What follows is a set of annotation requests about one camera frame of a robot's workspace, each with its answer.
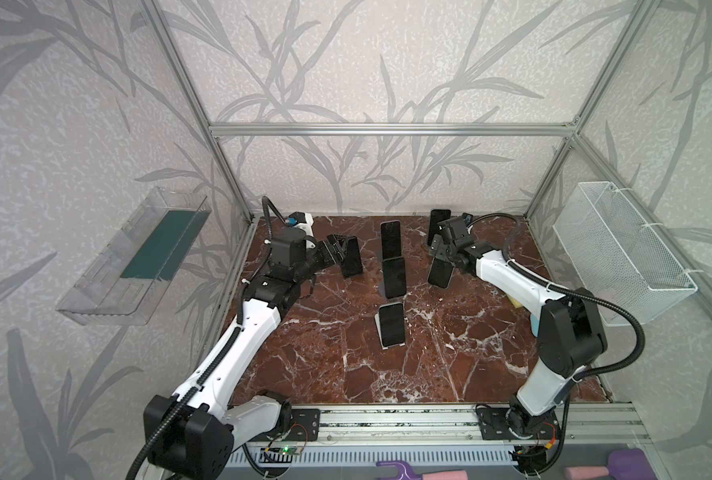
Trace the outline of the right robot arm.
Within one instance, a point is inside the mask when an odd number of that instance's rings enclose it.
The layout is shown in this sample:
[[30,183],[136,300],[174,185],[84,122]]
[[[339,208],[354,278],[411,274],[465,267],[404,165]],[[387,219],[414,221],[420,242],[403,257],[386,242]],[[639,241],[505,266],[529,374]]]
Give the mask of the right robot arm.
[[[458,269],[494,285],[537,319],[537,363],[504,415],[507,428],[518,438],[534,436],[557,405],[570,397],[574,385],[590,376],[622,370],[644,351],[646,334],[627,310],[584,288],[571,290],[537,275],[506,250],[474,240],[468,230],[457,238],[450,233],[435,234],[430,254],[430,284],[447,287]],[[600,308],[623,317],[634,330],[635,343],[623,359],[595,367],[593,363],[608,349]]]

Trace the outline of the teal phone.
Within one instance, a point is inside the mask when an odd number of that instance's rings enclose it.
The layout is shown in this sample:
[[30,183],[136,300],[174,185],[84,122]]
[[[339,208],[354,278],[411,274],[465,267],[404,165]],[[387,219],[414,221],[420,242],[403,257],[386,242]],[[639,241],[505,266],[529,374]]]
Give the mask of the teal phone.
[[383,305],[376,316],[381,346],[388,349],[406,343],[405,309],[401,302]]

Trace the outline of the white folding phone stand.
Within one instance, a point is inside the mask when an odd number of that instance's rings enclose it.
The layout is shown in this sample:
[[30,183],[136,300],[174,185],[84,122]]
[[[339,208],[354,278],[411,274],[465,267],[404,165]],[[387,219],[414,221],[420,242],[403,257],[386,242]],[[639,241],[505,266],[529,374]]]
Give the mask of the white folding phone stand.
[[387,342],[383,339],[382,324],[381,324],[381,319],[380,319],[380,314],[379,314],[379,313],[375,314],[374,320],[375,320],[375,326],[376,326],[376,329],[377,329],[377,335],[378,335],[379,345],[380,345],[380,347],[381,347],[382,350],[388,350],[388,349],[390,349],[390,348],[398,347],[398,346],[404,347],[404,346],[406,345],[406,336],[405,336],[404,340],[401,341],[401,342],[393,341],[392,343],[387,343]]

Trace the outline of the white-edged phone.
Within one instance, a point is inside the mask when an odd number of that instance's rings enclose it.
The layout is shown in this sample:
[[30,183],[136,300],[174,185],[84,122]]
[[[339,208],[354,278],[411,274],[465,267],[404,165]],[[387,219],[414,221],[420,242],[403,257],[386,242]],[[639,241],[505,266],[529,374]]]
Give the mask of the white-edged phone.
[[450,261],[448,258],[446,258],[444,256],[437,256],[437,257],[442,257],[445,260],[447,260],[449,262],[449,268],[447,270],[433,269],[432,264],[431,264],[431,268],[430,268],[430,272],[428,274],[427,281],[432,286],[435,286],[435,287],[438,287],[441,289],[447,289],[450,284],[452,275],[454,273],[455,265],[452,261]]

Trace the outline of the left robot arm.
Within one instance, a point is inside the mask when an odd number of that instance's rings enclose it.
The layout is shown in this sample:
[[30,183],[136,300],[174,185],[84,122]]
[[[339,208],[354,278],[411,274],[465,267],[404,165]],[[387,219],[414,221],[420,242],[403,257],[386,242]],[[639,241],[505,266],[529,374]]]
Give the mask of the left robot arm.
[[289,429],[292,408],[281,394],[259,393],[239,406],[230,402],[260,347],[300,299],[303,283],[342,264],[348,240],[337,234],[316,240],[286,227],[268,244],[268,271],[243,287],[237,314],[213,350],[172,395],[156,395],[146,406],[145,443],[128,478],[149,463],[189,479],[216,479],[250,440]]

